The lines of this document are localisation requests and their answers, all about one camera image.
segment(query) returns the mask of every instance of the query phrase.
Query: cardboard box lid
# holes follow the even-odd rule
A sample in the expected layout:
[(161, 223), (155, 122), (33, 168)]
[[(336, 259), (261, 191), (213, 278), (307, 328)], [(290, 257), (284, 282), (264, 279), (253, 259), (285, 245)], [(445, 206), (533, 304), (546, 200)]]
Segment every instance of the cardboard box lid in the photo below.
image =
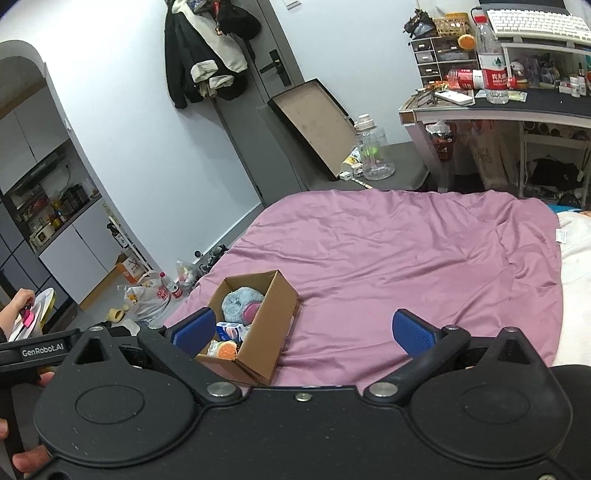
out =
[(340, 166), (353, 150), (355, 129), (349, 114), (324, 86), (311, 80), (272, 98), (269, 104), (279, 110), (308, 142), (312, 150), (337, 178)]

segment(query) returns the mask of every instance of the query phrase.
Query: kitchen shelf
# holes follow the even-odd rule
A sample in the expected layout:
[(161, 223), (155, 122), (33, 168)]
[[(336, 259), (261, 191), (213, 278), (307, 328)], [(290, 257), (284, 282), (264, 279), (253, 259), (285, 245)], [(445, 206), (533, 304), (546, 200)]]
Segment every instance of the kitchen shelf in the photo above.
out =
[(68, 219), (68, 221), (64, 224), (62, 224), (61, 227), (58, 228), (58, 230), (56, 230), (56, 233), (54, 233), (51, 238), (49, 239), (49, 241), (44, 244), (42, 247), (39, 247), (38, 250), (35, 251), (35, 255), (37, 257), (39, 257), (39, 255), (41, 255), (44, 250), (49, 247), (51, 245), (51, 242), (53, 242), (58, 235), (60, 235), (60, 233), (62, 233), (66, 228), (68, 228), (71, 224), (74, 223), (74, 221), (76, 221), (76, 219), (82, 215), (85, 211), (87, 211), (90, 207), (92, 207), (96, 202), (98, 202), (100, 199), (102, 198), (102, 195), (98, 194), (94, 197), (90, 197), (90, 201), (84, 205), (80, 210), (78, 210), (70, 219)]

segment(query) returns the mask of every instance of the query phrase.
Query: small drawer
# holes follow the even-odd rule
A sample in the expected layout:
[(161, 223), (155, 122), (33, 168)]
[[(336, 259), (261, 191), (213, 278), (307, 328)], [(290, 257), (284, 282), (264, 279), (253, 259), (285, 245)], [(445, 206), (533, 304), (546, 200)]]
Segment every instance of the small drawer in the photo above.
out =
[(432, 83), (441, 81), (441, 77), (432, 77), (432, 78), (422, 78), (421, 81), (423, 82), (423, 86), (431, 85)]
[(429, 63), (435, 61), (433, 57), (433, 52), (430, 51), (415, 53), (415, 56), (417, 57), (417, 63)]
[(419, 65), (418, 71), (421, 72), (421, 77), (440, 75), (437, 65)]
[(427, 51), (427, 50), (433, 49), (433, 45), (431, 44), (431, 40), (429, 40), (428, 38), (425, 40), (414, 41), (414, 42), (412, 42), (412, 45), (413, 45), (414, 51)]

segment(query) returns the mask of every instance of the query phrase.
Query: white plate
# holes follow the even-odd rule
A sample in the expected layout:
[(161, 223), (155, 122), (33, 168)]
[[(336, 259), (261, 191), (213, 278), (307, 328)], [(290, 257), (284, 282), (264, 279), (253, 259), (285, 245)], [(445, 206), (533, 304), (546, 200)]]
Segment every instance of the white plate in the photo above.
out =
[(24, 340), (25, 338), (29, 337), (34, 338), (42, 335), (41, 329), (36, 327), (39, 323), (41, 323), (41, 319), (47, 314), (47, 311), (51, 307), (51, 302), (54, 295), (55, 291), (53, 288), (48, 288), (36, 296), (35, 303), (31, 308), (31, 312), (35, 316), (34, 320), (31, 322), (29, 327), (26, 328), (22, 324), (22, 318), (19, 315), (17, 321), (14, 324), (14, 328), (12, 329), (12, 334), (8, 339), (9, 342), (13, 342), (15, 340)]

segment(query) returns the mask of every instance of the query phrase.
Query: pink object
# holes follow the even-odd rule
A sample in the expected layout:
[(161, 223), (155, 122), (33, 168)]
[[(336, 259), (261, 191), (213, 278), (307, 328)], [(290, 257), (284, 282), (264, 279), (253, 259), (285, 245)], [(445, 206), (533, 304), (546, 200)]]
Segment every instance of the pink object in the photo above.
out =
[(26, 328), (29, 328), (31, 326), (31, 324), (33, 323), (33, 320), (35, 320), (34, 313), (28, 309), (25, 309), (24, 312), (21, 314), (21, 316), (22, 316), (22, 324)]
[(262, 302), (254, 301), (249, 303), (244, 309), (244, 313), (242, 314), (244, 325), (250, 325), (252, 323), (252, 321), (255, 319), (256, 313), (258, 312), (258, 309), (261, 308), (261, 303)]
[(562, 323), (558, 217), (508, 193), (306, 192), (264, 210), (166, 321), (224, 277), (279, 269), (301, 309), (274, 385), (363, 389), (408, 356), (392, 337), (406, 308), (475, 336), (521, 328), (551, 365)]

